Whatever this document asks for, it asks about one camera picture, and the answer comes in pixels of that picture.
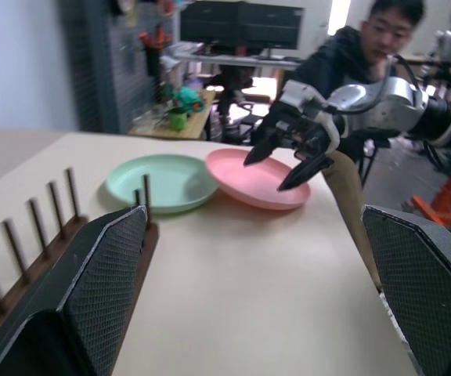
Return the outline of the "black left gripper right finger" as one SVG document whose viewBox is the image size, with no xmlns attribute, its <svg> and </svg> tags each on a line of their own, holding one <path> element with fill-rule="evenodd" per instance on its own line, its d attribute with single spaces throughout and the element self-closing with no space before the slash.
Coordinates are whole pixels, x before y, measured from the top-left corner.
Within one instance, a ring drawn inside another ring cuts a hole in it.
<svg viewBox="0 0 451 376">
<path fill-rule="evenodd" d="M 362 221 L 385 298 L 424 376 L 451 376 L 451 233 L 371 205 Z"/>
</svg>

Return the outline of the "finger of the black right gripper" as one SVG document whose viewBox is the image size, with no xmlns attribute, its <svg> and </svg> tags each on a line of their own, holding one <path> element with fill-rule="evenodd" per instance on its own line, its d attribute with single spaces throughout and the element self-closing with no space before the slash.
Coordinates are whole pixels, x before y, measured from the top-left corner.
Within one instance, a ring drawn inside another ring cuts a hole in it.
<svg viewBox="0 0 451 376">
<path fill-rule="evenodd" d="M 273 133 L 256 143 L 250 150 L 244 160 L 244 166 L 254 165 L 264 161 L 270 157 L 272 152 L 281 146 L 283 143 L 283 136 L 279 133 Z"/>
<path fill-rule="evenodd" d="M 282 192 L 297 188 L 303 183 L 308 182 L 320 171 L 331 167 L 333 163 L 334 161 L 325 154 L 316 158 L 307 157 L 286 176 L 277 190 Z"/>
</svg>

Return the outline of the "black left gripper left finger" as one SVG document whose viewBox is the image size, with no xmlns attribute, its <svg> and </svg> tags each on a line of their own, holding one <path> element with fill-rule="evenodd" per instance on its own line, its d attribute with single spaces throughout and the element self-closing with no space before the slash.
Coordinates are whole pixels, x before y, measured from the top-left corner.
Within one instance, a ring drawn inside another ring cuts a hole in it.
<svg viewBox="0 0 451 376">
<path fill-rule="evenodd" d="M 0 328 L 0 376 L 108 376 L 128 320 L 146 209 L 84 225 Z"/>
</svg>

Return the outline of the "pink plate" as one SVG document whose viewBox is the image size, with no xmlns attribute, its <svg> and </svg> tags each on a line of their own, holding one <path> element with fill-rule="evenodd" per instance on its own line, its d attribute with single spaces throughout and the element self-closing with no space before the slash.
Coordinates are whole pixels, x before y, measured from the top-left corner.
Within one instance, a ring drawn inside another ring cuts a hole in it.
<svg viewBox="0 0 451 376">
<path fill-rule="evenodd" d="M 278 191 L 290 167 L 272 157 L 244 165 L 248 152 L 224 148 L 210 152 L 205 166 L 219 188 L 230 197 L 256 208 L 285 211 L 299 208 L 310 196 L 309 184 Z"/>
</svg>

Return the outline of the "green plate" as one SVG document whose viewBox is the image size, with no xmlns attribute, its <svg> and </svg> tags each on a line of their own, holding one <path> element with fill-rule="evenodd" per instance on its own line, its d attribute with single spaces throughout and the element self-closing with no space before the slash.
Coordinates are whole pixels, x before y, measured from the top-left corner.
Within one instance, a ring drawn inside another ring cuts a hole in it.
<svg viewBox="0 0 451 376">
<path fill-rule="evenodd" d="M 152 154 L 126 161 L 108 174 L 105 187 L 118 201 L 135 202 L 149 176 L 150 207 L 158 215 L 187 212 L 207 202 L 218 189 L 201 159 L 180 154 Z"/>
</svg>

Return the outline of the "wooden dish rack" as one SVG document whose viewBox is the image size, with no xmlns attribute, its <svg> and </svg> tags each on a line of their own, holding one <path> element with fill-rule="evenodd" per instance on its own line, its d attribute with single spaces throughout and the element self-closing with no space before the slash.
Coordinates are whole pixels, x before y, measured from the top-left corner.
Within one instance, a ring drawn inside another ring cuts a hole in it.
<svg viewBox="0 0 451 376">
<path fill-rule="evenodd" d="M 18 268 L 20 269 L 21 276 L 8 290 L 8 292 L 4 295 L 0 293 L 0 330 L 3 324 L 9 321 L 11 314 L 16 312 L 16 307 L 18 304 L 23 301 L 25 295 L 27 295 L 31 288 L 36 285 L 39 278 L 49 272 L 60 259 L 65 257 L 67 247 L 70 246 L 74 237 L 80 232 L 80 230 L 83 230 L 88 224 L 88 218 L 79 212 L 74 170 L 72 168 L 67 168 L 64 173 L 66 175 L 69 188 L 73 216 L 67 222 L 63 221 L 63 209 L 58 198 L 56 183 L 54 181 L 50 181 L 47 184 L 47 187 L 49 188 L 49 194 L 59 228 L 59 232 L 51 241 L 47 241 L 45 239 L 45 230 L 42 225 L 37 200 L 35 198 L 31 198 L 27 201 L 27 206 L 30 210 L 31 218 L 33 219 L 34 229 L 38 235 L 39 243 L 41 244 L 41 254 L 29 266 L 25 266 L 23 252 L 21 250 L 21 246 L 17 242 L 12 221 L 10 219 L 6 219 L 2 222 L 3 233 L 12 249 L 13 256 Z M 136 263 L 135 286 L 131 294 L 131 305 L 122 326 L 121 336 L 117 340 L 117 348 L 115 352 L 116 356 L 119 355 L 128 332 L 129 324 L 132 320 L 140 291 L 142 290 L 144 280 L 146 279 L 146 274 L 150 267 L 160 235 L 159 226 L 153 221 L 152 218 L 152 208 L 150 203 L 150 176 L 147 173 L 142 175 L 142 182 L 143 187 L 134 190 L 133 194 L 136 205 L 143 206 L 146 209 L 145 232 L 143 242 L 139 248 L 140 257 Z"/>
</svg>

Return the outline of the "black office chair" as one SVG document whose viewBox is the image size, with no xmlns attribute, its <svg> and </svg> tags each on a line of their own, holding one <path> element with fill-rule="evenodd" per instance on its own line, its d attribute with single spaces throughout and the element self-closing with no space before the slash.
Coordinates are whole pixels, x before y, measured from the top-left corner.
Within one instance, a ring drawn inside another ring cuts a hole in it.
<svg viewBox="0 0 451 376">
<path fill-rule="evenodd" d="M 252 104 L 245 100 L 243 90 L 253 86 L 254 67 L 220 65 L 220 72 L 208 82 L 209 86 L 221 86 L 222 93 L 217 102 L 218 121 L 222 130 L 222 141 L 232 145 L 241 145 L 262 119 L 252 113 Z M 230 107 L 236 104 L 248 115 L 233 121 Z"/>
</svg>

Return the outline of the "wooden side table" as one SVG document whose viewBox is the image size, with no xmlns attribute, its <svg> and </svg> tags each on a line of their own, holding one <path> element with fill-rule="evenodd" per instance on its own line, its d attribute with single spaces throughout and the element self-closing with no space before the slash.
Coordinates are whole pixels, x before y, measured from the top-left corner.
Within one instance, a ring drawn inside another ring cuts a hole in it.
<svg viewBox="0 0 451 376">
<path fill-rule="evenodd" d="M 168 121 L 163 120 L 158 126 L 150 130 L 142 130 L 138 126 L 133 126 L 128 134 L 130 136 L 156 139 L 199 140 L 202 132 L 207 127 L 208 116 L 215 100 L 215 91 L 204 90 L 202 97 L 205 104 L 204 109 L 199 113 L 191 114 L 187 119 L 186 127 L 182 131 L 171 130 Z"/>
</svg>

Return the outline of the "person in dark jacket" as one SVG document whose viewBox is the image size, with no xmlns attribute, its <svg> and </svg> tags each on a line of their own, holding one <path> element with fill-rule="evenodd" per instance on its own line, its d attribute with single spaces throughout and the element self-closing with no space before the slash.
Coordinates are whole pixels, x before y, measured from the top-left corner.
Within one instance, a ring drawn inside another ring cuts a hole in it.
<svg viewBox="0 0 451 376">
<path fill-rule="evenodd" d="M 376 84 L 397 77 L 394 62 L 409 42 L 424 15 L 424 0 L 374 0 L 360 29 L 343 27 L 306 59 L 290 76 L 315 88 L 327 99 L 344 85 Z M 352 152 L 345 149 L 349 139 L 363 142 L 373 136 L 397 136 L 357 131 L 349 134 L 330 153 L 334 163 L 320 171 L 327 182 L 348 231 L 376 288 L 381 288 L 371 245 L 361 220 L 363 188 Z M 258 142 L 266 137 L 264 121 L 257 131 Z"/>
</svg>

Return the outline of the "green cup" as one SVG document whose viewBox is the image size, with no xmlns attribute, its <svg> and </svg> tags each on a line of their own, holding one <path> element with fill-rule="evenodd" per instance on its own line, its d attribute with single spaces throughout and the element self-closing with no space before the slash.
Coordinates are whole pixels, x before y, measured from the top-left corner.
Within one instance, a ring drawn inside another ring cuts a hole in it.
<svg viewBox="0 0 451 376">
<path fill-rule="evenodd" d="M 172 131 L 180 132 L 186 127 L 187 112 L 182 107 L 173 107 L 168 111 L 168 126 Z"/>
</svg>

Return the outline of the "teal crumpled item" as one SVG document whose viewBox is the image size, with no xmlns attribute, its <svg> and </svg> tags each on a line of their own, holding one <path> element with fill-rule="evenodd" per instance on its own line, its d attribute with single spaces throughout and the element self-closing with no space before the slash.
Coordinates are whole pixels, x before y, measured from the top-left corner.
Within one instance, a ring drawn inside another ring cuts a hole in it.
<svg viewBox="0 0 451 376">
<path fill-rule="evenodd" d="M 182 108 L 187 114 L 199 113 L 205 107 L 200 94 L 187 86 L 182 86 L 174 91 L 174 104 Z"/>
</svg>

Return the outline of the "black computer monitor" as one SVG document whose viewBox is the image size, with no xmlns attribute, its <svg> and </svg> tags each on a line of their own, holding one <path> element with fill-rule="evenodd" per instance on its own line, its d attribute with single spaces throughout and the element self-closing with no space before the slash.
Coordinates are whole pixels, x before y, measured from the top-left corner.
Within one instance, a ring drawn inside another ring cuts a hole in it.
<svg viewBox="0 0 451 376">
<path fill-rule="evenodd" d="M 201 0 L 180 12 L 180 38 L 230 48 L 296 49 L 303 15 L 298 7 Z"/>
</svg>

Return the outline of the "silver background humanoid robot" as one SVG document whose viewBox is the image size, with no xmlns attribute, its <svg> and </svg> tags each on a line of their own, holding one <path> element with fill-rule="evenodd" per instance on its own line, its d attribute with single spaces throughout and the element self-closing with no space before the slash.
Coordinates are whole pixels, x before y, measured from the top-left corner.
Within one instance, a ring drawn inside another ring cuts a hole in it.
<svg viewBox="0 0 451 376">
<path fill-rule="evenodd" d="M 425 85 L 432 80 L 451 79 L 451 17 L 450 28 L 435 33 L 434 43 L 420 69 L 420 79 Z"/>
</svg>

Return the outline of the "grey pegboard wall panel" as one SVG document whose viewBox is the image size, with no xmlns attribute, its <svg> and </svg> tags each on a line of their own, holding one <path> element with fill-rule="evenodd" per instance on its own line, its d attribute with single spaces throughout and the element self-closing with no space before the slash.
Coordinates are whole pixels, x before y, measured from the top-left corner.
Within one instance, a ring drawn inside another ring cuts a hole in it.
<svg viewBox="0 0 451 376">
<path fill-rule="evenodd" d="M 154 2 L 135 0 L 123 13 L 120 0 L 56 0 L 67 52 L 78 127 L 83 132 L 126 134 L 139 111 L 155 100 L 139 40 L 164 21 Z"/>
</svg>

